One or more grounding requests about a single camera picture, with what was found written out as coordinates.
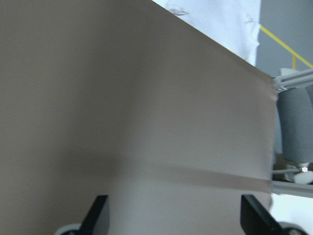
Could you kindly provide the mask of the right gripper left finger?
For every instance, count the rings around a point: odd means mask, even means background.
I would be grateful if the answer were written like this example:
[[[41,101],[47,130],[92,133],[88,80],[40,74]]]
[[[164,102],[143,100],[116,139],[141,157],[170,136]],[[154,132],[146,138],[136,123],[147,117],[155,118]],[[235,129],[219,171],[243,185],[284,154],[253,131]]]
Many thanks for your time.
[[[107,235],[109,231],[109,196],[99,195],[93,202],[79,230],[79,235]]]

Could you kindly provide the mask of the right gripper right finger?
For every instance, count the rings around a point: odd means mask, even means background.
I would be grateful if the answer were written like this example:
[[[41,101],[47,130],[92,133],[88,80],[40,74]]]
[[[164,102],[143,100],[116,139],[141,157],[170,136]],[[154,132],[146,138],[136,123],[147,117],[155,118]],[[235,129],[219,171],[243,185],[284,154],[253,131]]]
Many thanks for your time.
[[[283,235],[284,230],[252,194],[241,196],[240,225],[245,235]]]

